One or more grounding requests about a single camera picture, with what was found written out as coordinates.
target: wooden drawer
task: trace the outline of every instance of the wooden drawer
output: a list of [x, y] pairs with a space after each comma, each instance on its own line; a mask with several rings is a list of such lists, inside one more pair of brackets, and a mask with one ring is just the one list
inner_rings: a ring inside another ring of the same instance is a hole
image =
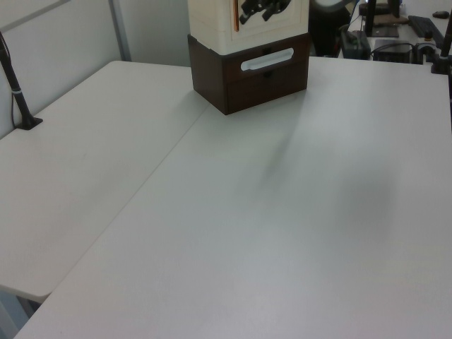
[[304, 62], [298, 62], [228, 84], [228, 110], [237, 112], [306, 89], [305, 68]]
[[[191, 74], [194, 89], [223, 114], [274, 100], [306, 89], [309, 34], [273, 42], [221, 56], [189, 35]], [[242, 70], [242, 63], [289, 50], [287, 60], [258, 69]]]

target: keyboard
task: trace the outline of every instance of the keyboard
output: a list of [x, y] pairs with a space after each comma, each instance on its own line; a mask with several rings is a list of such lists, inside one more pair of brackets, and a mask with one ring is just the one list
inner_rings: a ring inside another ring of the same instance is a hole
[[408, 16], [408, 19], [410, 19], [410, 26], [418, 37], [424, 37], [426, 31], [429, 30], [433, 33], [433, 40], [435, 40], [436, 46], [439, 49], [443, 48], [444, 36], [429, 18], [424, 18], [422, 16]]

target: wall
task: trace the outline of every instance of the wall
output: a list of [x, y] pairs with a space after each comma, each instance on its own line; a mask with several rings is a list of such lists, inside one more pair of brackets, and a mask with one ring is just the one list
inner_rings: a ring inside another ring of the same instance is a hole
[[[105, 64], [120, 60], [108, 0], [71, 0], [4, 37], [32, 114]], [[12, 129], [10, 105], [11, 89], [0, 69], [0, 138]]]
[[114, 4], [132, 61], [190, 65], [187, 0], [114, 0]]

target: drawer handle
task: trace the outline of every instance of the drawer handle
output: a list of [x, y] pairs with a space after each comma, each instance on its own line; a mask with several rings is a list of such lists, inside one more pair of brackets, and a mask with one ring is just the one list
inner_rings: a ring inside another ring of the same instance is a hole
[[260, 56], [259, 58], [244, 61], [242, 62], [240, 68], [243, 71], [262, 69], [263, 67], [271, 66], [283, 61], [290, 60], [292, 58], [292, 55], [294, 55], [294, 49], [287, 48], [279, 52], [267, 54], [264, 56]]

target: white desk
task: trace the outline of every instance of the white desk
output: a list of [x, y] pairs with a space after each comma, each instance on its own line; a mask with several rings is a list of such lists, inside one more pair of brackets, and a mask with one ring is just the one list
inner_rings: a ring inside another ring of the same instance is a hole
[[311, 58], [305, 92], [210, 107], [16, 339], [449, 339], [447, 85]]
[[42, 302], [208, 106], [189, 69], [113, 62], [0, 141], [0, 288]]
[[[352, 14], [352, 24], [349, 27], [349, 31], [360, 30], [361, 29], [361, 18], [359, 16], [359, 5], [355, 7], [355, 11]], [[436, 11], [448, 11], [452, 10], [452, 1], [450, 0], [403, 0], [403, 6], [401, 7], [402, 11], [400, 12], [401, 16], [423, 16], [425, 18], [430, 18], [438, 30], [445, 35], [446, 28], [448, 24], [448, 19], [438, 19], [433, 18], [432, 14]], [[371, 50], [374, 49], [375, 40], [377, 39], [389, 39], [389, 40], [406, 40], [412, 44], [417, 43], [418, 36], [415, 31], [409, 25], [400, 25], [398, 27], [399, 37], [398, 38], [390, 38], [390, 37], [369, 37], [368, 41], [371, 47]]]

